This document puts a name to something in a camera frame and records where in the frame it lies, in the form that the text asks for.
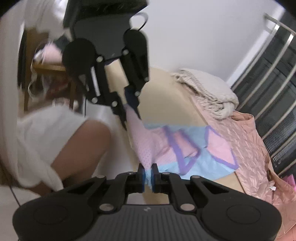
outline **knitted blanket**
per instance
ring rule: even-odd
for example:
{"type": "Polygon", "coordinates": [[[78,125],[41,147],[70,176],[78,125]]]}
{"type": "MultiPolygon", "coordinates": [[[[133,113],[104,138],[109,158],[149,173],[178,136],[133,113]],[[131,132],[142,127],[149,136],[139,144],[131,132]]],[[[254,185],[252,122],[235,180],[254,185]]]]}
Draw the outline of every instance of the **knitted blanket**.
{"type": "Polygon", "coordinates": [[[200,105],[217,120],[232,115],[239,104],[235,93],[219,77],[194,69],[180,69],[173,76],[194,90],[200,105]]]}

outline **floor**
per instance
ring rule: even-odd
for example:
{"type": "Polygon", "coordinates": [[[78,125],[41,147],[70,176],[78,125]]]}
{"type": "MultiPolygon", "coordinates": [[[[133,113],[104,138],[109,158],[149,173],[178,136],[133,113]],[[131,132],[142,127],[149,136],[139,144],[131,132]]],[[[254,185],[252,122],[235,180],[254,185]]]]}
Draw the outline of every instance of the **floor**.
{"type": "MultiPolygon", "coordinates": [[[[33,103],[33,110],[38,109],[39,105],[33,103]]],[[[19,116],[23,116],[23,102],[22,94],[20,93],[20,111],[19,116]]],[[[94,175],[106,175],[108,179],[113,179],[119,173],[135,171],[137,164],[130,162],[127,149],[125,147],[126,143],[123,141],[123,136],[126,133],[122,132],[121,127],[118,125],[116,117],[112,114],[109,107],[87,104],[86,114],[90,118],[100,119],[105,122],[111,129],[112,132],[112,147],[113,149],[101,160],[98,165],[97,170],[94,175]]],[[[168,198],[164,194],[153,194],[149,188],[146,189],[145,194],[131,194],[128,197],[129,204],[157,204],[158,198],[165,200],[163,203],[168,202],[168,198]]],[[[21,204],[24,204],[32,199],[38,198],[38,195],[22,190],[19,188],[14,188],[17,199],[21,204]]],[[[16,233],[12,226],[12,216],[14,211],[18,208],[9,187],[0,186],[0,240],[5,241],[17,241],[16,233]]]]}

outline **brown wooden furniture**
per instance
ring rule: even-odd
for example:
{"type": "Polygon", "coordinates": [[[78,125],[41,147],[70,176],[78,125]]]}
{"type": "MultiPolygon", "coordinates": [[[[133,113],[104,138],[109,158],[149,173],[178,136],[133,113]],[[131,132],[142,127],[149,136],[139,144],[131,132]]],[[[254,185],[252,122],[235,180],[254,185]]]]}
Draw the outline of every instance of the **brown wooden furniture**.
{"type": "MultiPolygon", "coordinates": [[[[28,87],[31,82],[31,65],[38,76],[51,75],[63,76],[68,78],[66,69],[62,64],[41,64],[32,62],[35,50],[39,43],[48,38],[47,33],[38,33],[35,29],[27,30],[26,40],[26,67],[25,67],[25,97],[24,97],[24,111],[28,111],[29,93],[28,87]]],[[[75,98],[76,84],[70,81],[70,108],[73,108],[75,98]]]]}

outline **metal bar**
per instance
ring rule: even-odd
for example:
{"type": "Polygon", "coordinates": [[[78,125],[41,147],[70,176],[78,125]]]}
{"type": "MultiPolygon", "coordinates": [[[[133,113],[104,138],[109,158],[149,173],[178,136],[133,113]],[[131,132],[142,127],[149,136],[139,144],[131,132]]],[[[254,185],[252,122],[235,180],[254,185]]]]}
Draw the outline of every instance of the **metal bar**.
{"type": "Polygon", "coordinates": [[[286,52],[288,46],[290,45],[292,39],[293,39],[294,35],[290,34],[287,42],[285,43],[284,47],[281,49],[279,55],[276,57],[274,63],[271,65],[271,67],[269,68],[269,70],[267,71],[267,73],[263,76],[263,78],[260,80],[260,82],[258,83],[258,85],[254,88],[254,90],[247,96],[247,98],[243,101],[242,104],[240,104],[240,106],[237,108],[237,110],[239,111],[242,107],[244,107],[244,105],[251,99],[251,97],[257,92],[257,90],[261,87],[261,85],[267,80],[268,76],[272,73],[272,71],[274,70],[274,68],[276,67],[276,65],[278,64],[278,62],[281,60],[281,58],[283,57],[284,53],[286,52]]]}
{"type": "Polygon", "coordinates": [[[283,89],[289,83],[291,78],[294,76],[295,72],[296,72],[296,65],[294,65],[293,69],[291,70],[288,77],[286,78],[286,80],[281,85],[281,87],[278,89],[278,91],[273,95],[273,97],[268,101],[268,103],[262,108],[262,110],[255,116],[255,120],[257,120],[268,109],[268,107],[270,107],[270,105],[280,95],[280,93],[283,91],[283,89]]]}
{"type": "Polygon", "coordinates": [[[293,138],[296,137],[296,132],[294,132],[271,156],[273,158],[277,153],[279,153],[293,138]]]}
{"type": "Polygon", "coordinates": [[[266,48],[268,47],[268,45],[270,44],[270,42],[274,38],[274,35],[278,31],[278,29],[279,29],[279,25],[277,24],[274,27],[274,29],[272,30],[271,34],[268,36],[268,38],[265,41],[265,43],[263,44],[263,46],[262,46],[261,50],[259,51],[259,53],[256,55],[256,57],[253,59],[253,61],[249,65],[249,67],[245,70],[245,72],[243,73],[243,75],[236,81],[236,83],[234,84],[234,86],[231,88],[232,91],[234,91],[238,87],[238,85],[243,81],[243,79],[247,76],[247,74],[251,71],[251,69],[254,67],[254,65],[257,63],[257,61],[263,55],[264,51],[266,50],[266,48]]]}
{"type": "Polygon", "coordinates": [[[268,15],[267,13],[264,14],[264,18],[268,19],[278,25],[280,25],[281,27],[283,27],[284,29],[288,30],[291,34],[296,35],[296,32],[293,29],[290,29],[287,25],[283,24],[282,22],[276,20],[275,18],[271,17],[270,15],[268,15]]]}
{"type": "Polygon", "coordinates": [[[275,128],[278,127],[278,125],[291,113],[295,106],[296,100],[293,102],[290,108],[283,114],[283,116],[275,123],[275,125],[262,137],[262,140],[264,140],[271,132],[274,131],[275,128]]]}
{"type": "Polygon", "coordinates": [[[291,166],[293,166],[296,163],[296,159],[292,161],[288,166],[286,166],[279,174],[278,176],[282,175],[285,171],[289,170],[291,166]]]}

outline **person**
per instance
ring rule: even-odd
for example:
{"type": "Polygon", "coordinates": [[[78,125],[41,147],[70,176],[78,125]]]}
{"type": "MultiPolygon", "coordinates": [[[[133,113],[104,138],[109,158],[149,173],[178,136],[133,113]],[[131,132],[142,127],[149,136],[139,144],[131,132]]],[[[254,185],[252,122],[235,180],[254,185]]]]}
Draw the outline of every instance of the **person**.
{"type": "Polygon", "coordinates": [[[104,123],[65,106],[17,118],[21,25],[47,31],[53,39],[62,36],[67,0],[15,2],[1,4],[0,11],[0,161],[21,186],[45,195],[89,179],[111,134],[104,123]]]}

